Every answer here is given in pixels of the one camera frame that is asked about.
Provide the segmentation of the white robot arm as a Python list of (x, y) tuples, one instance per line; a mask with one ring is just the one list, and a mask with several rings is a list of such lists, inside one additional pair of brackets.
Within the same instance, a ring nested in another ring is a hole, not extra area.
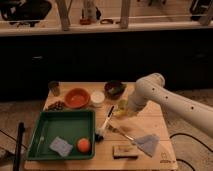
[(202, 132), (213, 138), (213, 107), (172, 93), (164, 88), (165, 79), (160, 73), (139, 78), (128, 96), (127, 109), (138, 113), (149, 100), (168, 108)]

